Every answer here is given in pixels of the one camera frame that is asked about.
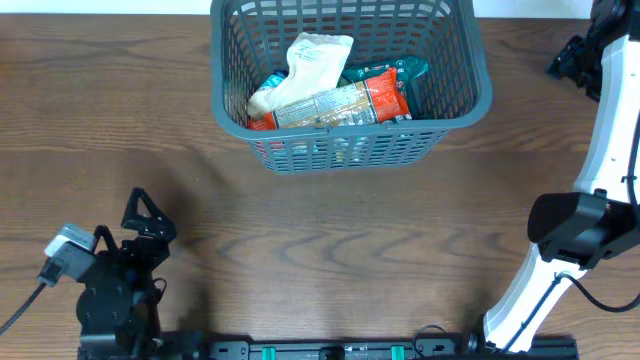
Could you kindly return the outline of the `beige pouch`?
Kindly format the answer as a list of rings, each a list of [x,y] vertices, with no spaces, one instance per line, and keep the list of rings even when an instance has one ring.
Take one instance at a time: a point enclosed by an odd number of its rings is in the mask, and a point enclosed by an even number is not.
[[[257,90],[246,105],[254,118],[331,90],[338,84],[354,39],[348,35],[326,35],[302,32],[286,53],[288,77],[277,87]]]

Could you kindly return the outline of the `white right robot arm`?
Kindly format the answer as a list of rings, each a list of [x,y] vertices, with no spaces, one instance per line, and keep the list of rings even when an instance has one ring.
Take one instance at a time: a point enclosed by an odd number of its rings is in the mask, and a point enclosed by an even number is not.
[[[639,305],[605,305],[579,281],[600,261],[639,243],[639,0],[595,0],[590,21],[587,34],[571,38],[548,68],[599,105],[586,160],[572,191],[536,199],[527,256],[470,334],[471,353],[529,353],[537,329],[570,286],[605,312]]]

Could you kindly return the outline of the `teal snack packet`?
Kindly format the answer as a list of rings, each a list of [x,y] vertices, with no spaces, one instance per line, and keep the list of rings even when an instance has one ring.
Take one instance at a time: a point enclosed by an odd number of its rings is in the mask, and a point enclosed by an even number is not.
[[[259,91],[277,88],[289,75],[287,70],[275,70],[258,88]]]

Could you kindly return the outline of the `red orange spaghetti packet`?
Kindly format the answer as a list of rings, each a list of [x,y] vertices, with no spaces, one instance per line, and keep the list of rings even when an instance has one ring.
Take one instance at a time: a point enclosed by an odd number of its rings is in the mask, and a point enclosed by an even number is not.
[[[396,84],[397,70],[389,68],[378,76],[321,92],[252,119],[248,128],[335,128],[408,118],[409,106]]]

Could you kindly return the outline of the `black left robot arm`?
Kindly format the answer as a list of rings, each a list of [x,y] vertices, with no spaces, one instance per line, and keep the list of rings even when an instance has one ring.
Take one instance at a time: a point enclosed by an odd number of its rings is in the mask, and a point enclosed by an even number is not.
[[[197,359],[199,332],[161,330],[158,304],[167,282],[153,271],[169,256],[174,223],[142,188],[131,191],[121,227],[137,237],[117,244],[106,226],[97,238],[107,246],[92,254],[79,282],[85,285],[76,305],[81,324],[80,359]]]

